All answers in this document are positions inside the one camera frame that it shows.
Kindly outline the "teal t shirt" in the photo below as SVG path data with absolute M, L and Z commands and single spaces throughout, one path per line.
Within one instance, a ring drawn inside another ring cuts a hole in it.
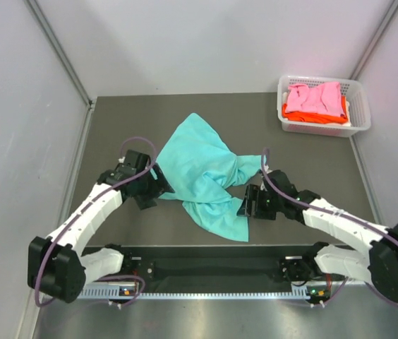
M 248 218 L 238 216 L 243 200 L 227 189 L 245 185 L 260 170 L 259 155 L 236 155 L 198 114 L 178 125 L 157 157 L 173 193 L 160 196 L 178 200 L 192 220 L 222 238 L 247 242 Z

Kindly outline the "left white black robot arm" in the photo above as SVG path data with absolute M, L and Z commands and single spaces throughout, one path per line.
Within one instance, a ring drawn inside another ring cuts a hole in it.
M 83 252 L 104 221 L 128 199 L 144 210 L 172 192 L 174 188 L 149 155 L 128 150 L 114 169 L 101 173 L 87 198 L 63 224 L 30 242 L 28 286 L 37 294 L 71 303 L 89 283 L 108 275 L 118 280 L 129 278 L 133 263 L 117 245 L 92 254 Z

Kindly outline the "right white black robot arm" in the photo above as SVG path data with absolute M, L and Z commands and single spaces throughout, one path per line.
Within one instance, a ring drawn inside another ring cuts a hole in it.
M 345 248 L 316 242 L 299 259 L 282 259 L 282 275 L 290 281 L 343 275 L 369 284 L 398 304 L 398 224 L 386 227 L 360 219 L 322 196 L 299 191 L 281 170 L 262 174 L 263 182 L 249 184 L 239 216 L 275 220 L 282 214 L 306 227 L 320 230 L 346 244 Z

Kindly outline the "orange t shirt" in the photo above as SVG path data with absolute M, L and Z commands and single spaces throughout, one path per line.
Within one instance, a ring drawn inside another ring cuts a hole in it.
M 318 114 L 310 112 L 300 112 L 294 111 L 286 113 L 287 104 L 282 105 L 282 117 L 289 121 L 297 121 L 303 123 L 313 123 L 313 124 L 336 124 L 341 126 L 350 126 L 350 116 L 349 116 L 349 103 L 345 96 L 342 96 L 342 109 L 344 114 L 340 117 L 334 117 L 328 114 Z

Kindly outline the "white t shirt in basket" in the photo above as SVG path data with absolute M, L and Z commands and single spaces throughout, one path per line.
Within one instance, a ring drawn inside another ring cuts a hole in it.
M 342 109 L 344 110 L 344 113 L 346 115 L 346 122 L 344 122 L 342 126 L 352 126 L 351 115 L 349 111 L 349 102 L 346 100 L 346 98 L 342 98 Z

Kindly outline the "white perforated plastic basket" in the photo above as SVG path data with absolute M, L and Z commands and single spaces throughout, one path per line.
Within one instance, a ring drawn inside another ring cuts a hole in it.
M 282 76 L 277 116 L 287 132 L 348 138 L 371 127 L 366 92 L 358 81 Z

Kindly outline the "pink t shirt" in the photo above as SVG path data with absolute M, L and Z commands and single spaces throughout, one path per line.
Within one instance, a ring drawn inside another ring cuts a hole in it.
M 339 82 L 325 82 L 315 87 L 310 87 L 305 83 L 295 83 L 288 89 L 286 113 L 300 111 L 328 114 L 334 117 L 344 114 Z

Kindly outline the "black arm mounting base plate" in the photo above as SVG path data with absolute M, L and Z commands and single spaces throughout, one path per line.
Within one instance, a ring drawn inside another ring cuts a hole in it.
M 147 290 L 268 290 L 289 283 L 342 279 L 313 264 L 310 246 L 115 246 L 121 273 L 142 277 Z

